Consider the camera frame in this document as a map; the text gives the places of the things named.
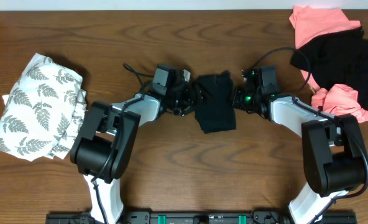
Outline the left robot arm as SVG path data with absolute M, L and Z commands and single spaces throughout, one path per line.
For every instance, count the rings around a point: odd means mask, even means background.
M 117 223 L 124 206 L 119 179 L 131 158 L 138 128 L 169 112 L 184 116 L 205 97 L 195 82 L 171 87 L 148 81 L 122 103 L 95 101 L 71 147 L 70 160 L 90 188 L 90 223 Z

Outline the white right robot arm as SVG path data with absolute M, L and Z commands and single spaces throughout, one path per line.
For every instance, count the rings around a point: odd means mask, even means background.
M 286 221 L 317 223 L 332 204 L 368 188 L 368 156 L 357 119 L 323 113 L 294 95 L 237 87 L 232 105 L 285 126 L 302 140 L 306 184 L 288 205 Z

